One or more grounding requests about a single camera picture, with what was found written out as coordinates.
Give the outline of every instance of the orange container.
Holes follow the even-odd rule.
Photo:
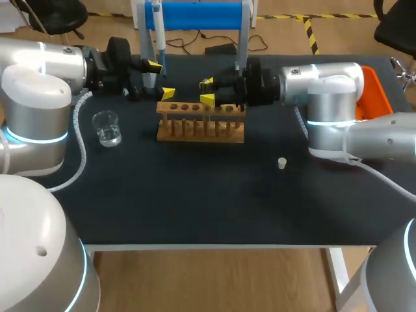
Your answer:
[[[392,114],[389,100],[385,96],[382,84],[371,67],[362,66],[364,73],[364,91],[357,102],[356,119],[373,119]]]

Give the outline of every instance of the black table mat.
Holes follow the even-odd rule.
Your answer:
[[[388,58],[264,56],[262,65],[354,61],[373,67],[396,111],[410,109]],[[198,101],[198,82],[232,65],[229,56],[168,56],[164,86],[178,101]],[[122,143],[102,148],[91,126],[98,111],[120,119]],[[55,193],[86,244],[370,245],[416,215],[416,205],[359,168],[322,162],[292,107],[248,110],[244,144],[157,142],[155,103],[122,96],[93,97],[81,109],[87,166]],[[288,161],[278,170],[277,159]],[[55,186],[80,161],[73,129],[66,159],[55,174],[36,178]],[[416,192],[416,167],[389,162],[378,168]]]

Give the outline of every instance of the wooden test tube rack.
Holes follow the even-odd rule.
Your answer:
[[[244,143],[246,111],[234,104],[211,108],[201,103],[158,102],[156,112],[162,115],[159,141]],[[195,118],[174,118],[175,115]],[[218,121],[217,116],[230,120]]]

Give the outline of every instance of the white spiral cable wrap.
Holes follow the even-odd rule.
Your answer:
[[[5,151],[5,162],[3,164],[3,172],[1,174],[7,174],[8,169],[10,168],[10,148],[8,146],[8,141],[3,130],[0,129],[0,142],[3,144]]]
[[[76,179],[82,174],[82,172],[85,169],[86,166],[86,150],[85,145],[83,141],[83,137],[81,135],[81,130],[79,129],[79,122],[78,122],[78,115],[79,110],[81,107],[86,103],[87,99],[92,97],[92,92],[89,91],[88,93],[84,94],[75,105],[75,108],[73,110],[73,130],[75,131],[75,136],[77,137],[78,145],[79,145],[79,151],[81,152],[81,163],[78,167],[77,172],[71,177],[71,179],[67,180],[67,182],[64,182],[61,185],[58,185],[57,187],[51,187],[48,189],[51,193],[54,193],[58,190],[65,189],[67,186],[71,185],[73,182],[75,182]]]
[[[307,127],[305,126],[304,120],[302,119],[302,116],[300,115],[300,112],[299,112],[299,108],[297,106],[294,107],[294,113],[295,113],[296,117],[298,118],[300,127],[304,131],[305,137],[308,138]],[[403,187],[401,187],[400,185],[398,185],[397,183],[395,183],[394,181],[392,181],[391,179],[389,179],[388,177],[383,175],[381,172],[379,172],[379,171],[375,170],[374,168],[370,167],[369,165],[363,164],[361,161],[357,161],[357,160],[353,160],[353,159],[350,159],[347,163],[351,166],[357,166],[357,167],[360,167],[360,168],[370,172],[374,176],[378,177],[379,179],[381,179],[382,181],[384,181],[385,183],[390,185],[390,187],[395,189],[397,192],[401,193],[401,195],[403,195],[404,197],[408,198],[409,200],[411,200],[413,202],[416,202],[416,195],[414,195],[411,192],[409,192],[408,190],[404,189]]]

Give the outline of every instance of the black chair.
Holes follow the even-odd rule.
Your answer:
[[[28,25],[53,36],[74,32],[83,39],[77,29],[88,19],[86,7],[79,0],[10,0],[22,12],[29,14]]]
[[[383,13],[383,1],[374,0],[374,9],[380,20],[374,33],[374,39],[397,51],[411,55],[413,57],[412,64],[416,64],[416,34],[414,31],[416,0],[398,0],[386,14]],[[399,71],[397,77],[404,80],[403,90],[416,81],[414,66],[407,70],[401,61],[395,58],[391,58],[391,64]]]

